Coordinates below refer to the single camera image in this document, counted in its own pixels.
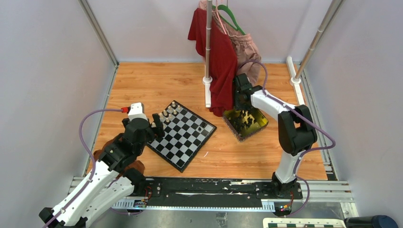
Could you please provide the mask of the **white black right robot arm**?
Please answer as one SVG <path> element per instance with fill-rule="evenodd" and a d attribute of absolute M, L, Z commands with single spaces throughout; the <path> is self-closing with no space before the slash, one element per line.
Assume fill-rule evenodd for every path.
<path fill-rule="evenodd" d="M 253 86 L 246 74 L 234 78 L 234 101 L 238 110 L 256 108 L 269 114 L 278 123 L 278 140 L 283 150 L 278 168 L 272 175 L 269 192 L 284 198 L 295 188 L 297 171 L 303 153 L 317 141 L 310 109 L 295 106 L 270 94 L 262 86 Z"/>

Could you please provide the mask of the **yellow metal tin tray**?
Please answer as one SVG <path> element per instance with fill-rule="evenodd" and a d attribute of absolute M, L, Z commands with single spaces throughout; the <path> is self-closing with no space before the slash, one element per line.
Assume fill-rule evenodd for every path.
<path fill-rule="evenodd" d="M 257 108 L 224 111 L 222 118 L 239 142 L 261 132 L 269 123 L 265 115 Z"/>

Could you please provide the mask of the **black white chessboard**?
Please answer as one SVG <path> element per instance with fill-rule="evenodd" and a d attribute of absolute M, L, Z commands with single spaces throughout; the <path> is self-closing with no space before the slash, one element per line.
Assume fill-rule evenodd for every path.
<path fill-rule="evenodd" d="M 189 108 L 183 107 L 183 126 L 168 127 L 164 129 L 163 138 L 157 138 L 147 144 L 148 148 L 180 172 L 184 172 L 217 129 Z M 201 132 L 197 131 L 199 126 L 203 128 Z"/>

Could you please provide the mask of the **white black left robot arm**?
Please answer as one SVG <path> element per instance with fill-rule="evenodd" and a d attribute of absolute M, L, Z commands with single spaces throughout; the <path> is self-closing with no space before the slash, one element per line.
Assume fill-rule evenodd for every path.
<path fill-rule="evenodd" d="M 159 114 L 152 123 L 144 114 L 122 122 L 125 131 L 104 147 L 91 172 L 59 204 L 39 213 L 44 227 L 87 228 L 123 197 L 145 192 L 145 176 L 130 165 L 148 142 L 164 137 L 163 123 Z"/>

